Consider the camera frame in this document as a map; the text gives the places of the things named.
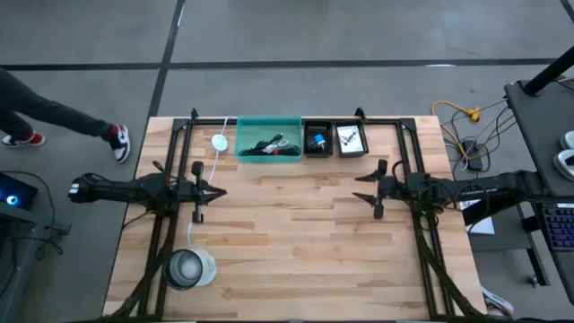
blue light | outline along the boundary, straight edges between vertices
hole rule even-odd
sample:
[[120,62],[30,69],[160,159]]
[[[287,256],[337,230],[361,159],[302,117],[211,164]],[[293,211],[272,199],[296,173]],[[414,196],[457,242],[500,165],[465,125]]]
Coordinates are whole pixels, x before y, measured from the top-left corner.
[[9,196],[6,198],[6,203],[8,205],[14,206],[16,205],[16,203],[18,203],[18,197],[16,196]]

gray concrete floor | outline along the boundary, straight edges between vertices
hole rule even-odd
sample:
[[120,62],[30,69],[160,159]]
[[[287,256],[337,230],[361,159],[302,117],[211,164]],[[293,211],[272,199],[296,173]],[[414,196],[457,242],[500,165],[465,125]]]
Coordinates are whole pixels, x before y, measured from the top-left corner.
[[[175,0],[0,0],[0,65],[159,63]],[[558,0],[187,0],[174,62],[300,59],[459,59],[557,57],[572,43],[574,23]],[[541,65],[378,67],[170,71],[158,114],[430,114],[435,100],[486,106],[503,96],[507,82],[538,73]],[[74,205],[66,193],[85,171],[114,179],[134,175],[157,71],[15,73],[32,89],[95,117],[128,125],[132,157],[116,165],[99,139],[31,121],[46,134],[38,149],[3,154],[0,169],[43,177],[57,214],[73,223],[62,241],[65,254],[39,263],[29,281],[19,322],[61,322],[99,316],[113,265],[125,205]],[[475,135],[483,121],[457,124]],[[453,111],[439,114],[447,121]],[[489,174],[531,170],[517,127],[502,137]],[[458,170],[457,176],[468,174]],[[47,202],[40,193],[36,208]],[[526,252],[477,253],[483,285],[507,298],[516,317],[574,317],[540,236],[552,285],[531,289]]]

sneaker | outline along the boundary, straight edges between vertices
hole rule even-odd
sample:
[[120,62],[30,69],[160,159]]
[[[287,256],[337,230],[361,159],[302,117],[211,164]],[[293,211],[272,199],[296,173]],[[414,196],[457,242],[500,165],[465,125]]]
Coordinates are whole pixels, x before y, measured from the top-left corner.
[[17,148],[22,146],[42,146],[46,143],[46,137],[33,132],[24,140],[15,140],[11,135],[2,138],[2,144],[8,148]]
[[114,157],[119,163],[125,162],[127,156],[129,156],[129,134],[127,132],[126,126],[114,125],[115,129],[112,131],[115,133],[109,139],[109,145],[111,150],[114,152]]

black pants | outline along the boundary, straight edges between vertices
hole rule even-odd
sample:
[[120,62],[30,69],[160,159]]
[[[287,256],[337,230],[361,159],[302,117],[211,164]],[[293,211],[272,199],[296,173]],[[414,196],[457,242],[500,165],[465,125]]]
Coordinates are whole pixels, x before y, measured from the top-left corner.
[[83,135],[107,139],[112,125],[58,102],[42,98],[10,73],[0,69],[0,130],[14,139],[30,135],[32,127],[14,112]]

teal plastic bin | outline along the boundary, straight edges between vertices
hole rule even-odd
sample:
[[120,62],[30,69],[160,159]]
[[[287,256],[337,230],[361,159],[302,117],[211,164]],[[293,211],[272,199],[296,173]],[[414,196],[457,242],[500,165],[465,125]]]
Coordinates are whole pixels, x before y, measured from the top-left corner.
[[[240,156],[239,152],[269,141],[278,134],[300,148],[299,156]],[[303,126],[297,116],[238,116],[235,157],[240,162],[299,162],[303,154]]]

